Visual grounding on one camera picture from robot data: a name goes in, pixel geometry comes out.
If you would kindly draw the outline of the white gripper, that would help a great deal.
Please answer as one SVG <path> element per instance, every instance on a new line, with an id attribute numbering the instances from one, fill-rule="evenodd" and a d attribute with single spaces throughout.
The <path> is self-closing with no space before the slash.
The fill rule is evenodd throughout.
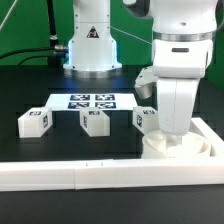
<path id="1" fill-rule="evenodd" d="M 173 135 L 188 132 L 198 85 L 199 79 L 158 79 L 158 120 L 162 132 Z"/>

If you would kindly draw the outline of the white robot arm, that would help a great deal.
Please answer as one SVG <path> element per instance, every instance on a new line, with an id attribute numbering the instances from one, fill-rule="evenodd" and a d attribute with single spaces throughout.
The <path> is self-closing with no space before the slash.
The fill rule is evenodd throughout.
<path id="1" fill-rule="evenodd" d="M 157 85 L 158 120 L 167 134 L 187 133 L 200 79 L 213 54 L 218 0 L 121 0 L 137 18 L 152 24 L 152 65 L 135 89 L 142 98 Z M 117 46 L 110 34 L 110 0 L 73 0 L 74 35 L 64 69 L 107 72 L 117 69 Z"/>

